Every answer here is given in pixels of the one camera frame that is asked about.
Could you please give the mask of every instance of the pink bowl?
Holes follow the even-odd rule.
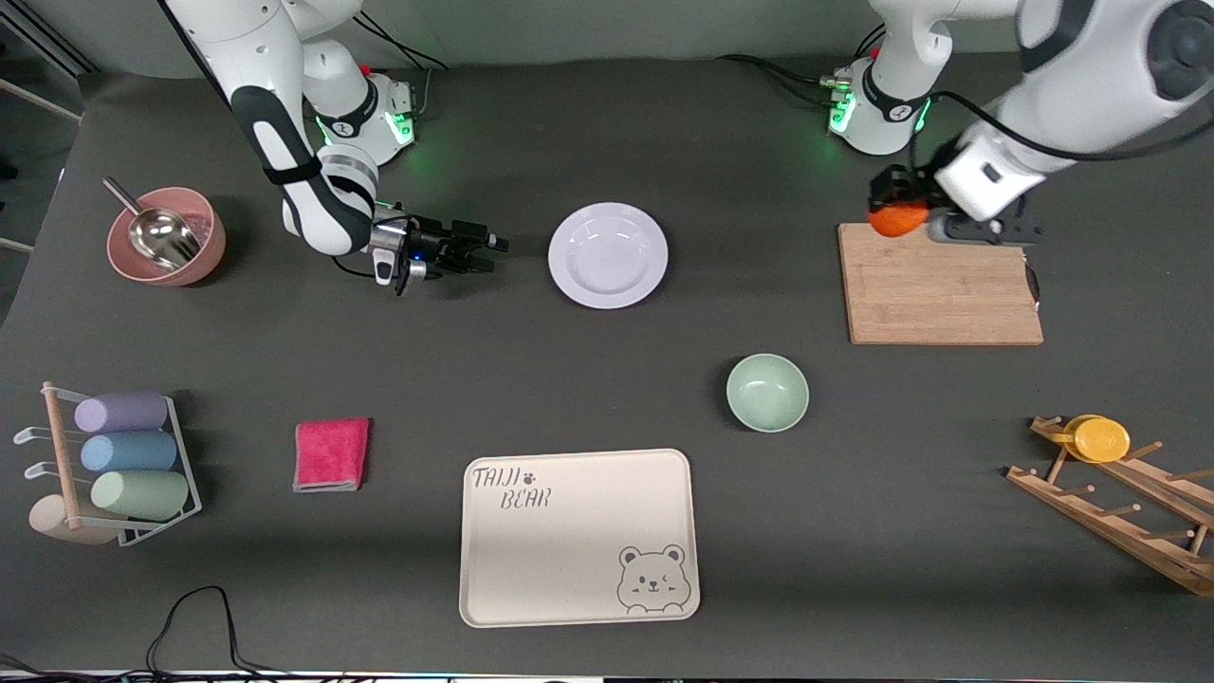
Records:
[[[123,209],[109,226],[109,238],[106,240],[109,264],[114,266],[119,274],[157,286],[182,286],[198,281],[215,269],[227,246],[227,235],[223,233],[223,222],[215,215],[215,209],[206,197],[187,187],[164,187],[140,197],[140,204],[171,209],[181,214],[194,228],[194,234],[203,247],[188,263],[172,272],[165,272],[135,250],[127,232],[135,214],[130,209]]]

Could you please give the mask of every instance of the beige tray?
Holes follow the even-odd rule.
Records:
[[[459,609],[469,626],[669,621],[698,607],[681,453],[481,459],[464,473]]]

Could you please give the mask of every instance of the table surface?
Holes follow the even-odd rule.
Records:
[[[824,68],[824,63],[806,66]],[[944,85],[989,97],[1009,58]],[[0,332],[0,433],[45,425],[44,380],[177,398],[205,510],[132,548],[25,524],[57,490],[10,448],[0,478],[0,648],[42,667],[142,662],[174,599],[219,584],[240,647],[293,670],[645,677],[1208,681],[1214,602],[1192,597],[1003,480],[1053,453],[1033,415],[1097,412],[1152,462],[1209,467],[1214,138],[1091,164],[1043,186],[1032,251],[1045,345],[855,347],[836,224],[863,218],[861,156],[734,63],[461,68],[433,76],[419,144],[380,195],[511,239],[492,275],[402,300],[342,274],[280,226],[279,195],[204,81],[108,76],[87,108]],[[965,119],[941,106],[925,143]],[[204,285],[121,279],[104,257],[132,190],[212,198],[229,234]],[[642,303],[591,311],[548,273],[552,229],[619,200],[666,232]],[[724,404],[742,357],[809,377],[805,421],[744,431]],[[374,419],[365,486],[291,493],[294,426]],[[692,463],[703,603],[681,622],[477,631],[458,613],[465,466],[492,455],[676,448]],[[1090,468],[1095,501],[1133,500]],[[1169,529],[1164,516],[1142,518]],[[226,668],[214,598],[161,648]]]

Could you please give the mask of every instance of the blue cup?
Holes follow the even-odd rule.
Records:
[[[91,472],[119,469],[172,469],[177,440],[160,431],[112,432],[84,443],[80,462]]]

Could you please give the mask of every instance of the pink towel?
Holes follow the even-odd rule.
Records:
[[[305,422],[295,427],[296,494],[357,491],[367,460],[367,419]]]

